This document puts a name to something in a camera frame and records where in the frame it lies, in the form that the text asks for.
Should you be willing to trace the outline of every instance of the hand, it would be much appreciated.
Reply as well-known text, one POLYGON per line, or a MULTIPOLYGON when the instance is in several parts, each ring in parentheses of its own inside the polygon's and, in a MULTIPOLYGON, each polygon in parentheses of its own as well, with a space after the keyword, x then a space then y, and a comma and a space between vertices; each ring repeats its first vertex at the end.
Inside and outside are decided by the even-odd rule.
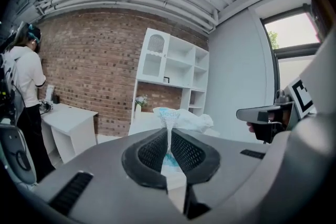
POLYGON ((254 129, 253 129, 252 123, 247 122, 246 125, 248 126, 248 130, 249 130, 251 133, 254 133, 254 129))
MULTIPOLYGON (((274 113, 271 112, 271 113, 268 114, 268 120, 273 121, 274 118, 275 118, 275 114, 274 114, 274 113)), ((255 132, 254 129, 253 129, 252 123, 247 122, 246 125, 248 126, 248 130, 249 130, 251 133, 254 133, 254 132, 255 132)))

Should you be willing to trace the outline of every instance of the shelf compartment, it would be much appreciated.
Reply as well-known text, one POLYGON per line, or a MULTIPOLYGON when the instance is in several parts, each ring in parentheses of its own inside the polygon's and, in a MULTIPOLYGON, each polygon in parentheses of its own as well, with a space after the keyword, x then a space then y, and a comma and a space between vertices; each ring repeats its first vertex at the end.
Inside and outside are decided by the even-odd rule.
POLYGON ((203 109, 189 108, 188 111, 195 114, 196 116, 201 116, 203 114, 203 109))
POLYGON ((204 50, 204 49, 201 49, 200 47, 196 47, 195 65, 199 68, 208 70, 208 68, 209 68, 209 52, 204 50))
POLYGON ((158 77, 160 74, 161 61, 162 57, 160 56, 146 54, 142 73, 144 75, 158 77))
POLYGON ((206 90, 208 83, 208 72, 194 72, 193 89, 206 90))
POLYGON ((185 65, 185 63, 181 65, 181 62, 176 63, 176 61, 167 59, 164 77, 169 78, 169 83, 164 84, 181 88, 191 88, 193 67, 185 65))
POLYGON ((190 108, 203 108, 205 104, 205 92, 191 90, 190 108))
POLYGON ((167 57, 193 66, 195 63, 194 45, 171 36, 167 57))

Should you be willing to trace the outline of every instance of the white cloth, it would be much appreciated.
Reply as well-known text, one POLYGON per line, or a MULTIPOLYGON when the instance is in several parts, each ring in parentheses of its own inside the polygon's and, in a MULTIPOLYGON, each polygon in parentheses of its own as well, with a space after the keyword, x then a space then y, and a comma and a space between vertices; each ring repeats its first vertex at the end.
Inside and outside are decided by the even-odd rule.
POLYGON ((25 106, 30 108, 39 104, 36 89, 46 81, 40 57, 28 47, 14 47, 10 51, 10 56, 16 61, 18 85, 25 106))

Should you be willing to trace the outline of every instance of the tree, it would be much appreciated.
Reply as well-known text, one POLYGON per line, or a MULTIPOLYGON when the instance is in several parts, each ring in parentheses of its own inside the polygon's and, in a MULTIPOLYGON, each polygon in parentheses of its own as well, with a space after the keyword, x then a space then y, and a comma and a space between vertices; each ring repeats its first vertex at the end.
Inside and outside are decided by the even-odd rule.
POLYGON ((278 44, 278 33, 275 33, 273 31, 268 32, 269 39, 271 40, 272 48, 273 49, 279 49, 279 44, 278 44))

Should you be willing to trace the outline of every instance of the cabinet door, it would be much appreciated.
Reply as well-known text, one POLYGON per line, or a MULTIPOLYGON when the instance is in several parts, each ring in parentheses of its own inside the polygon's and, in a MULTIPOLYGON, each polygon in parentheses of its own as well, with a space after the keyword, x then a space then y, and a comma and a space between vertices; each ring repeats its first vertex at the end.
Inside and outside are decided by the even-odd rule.
POLYGON ((137 79, 163 82, 170 35, 148 28, 142 45, 137 79))

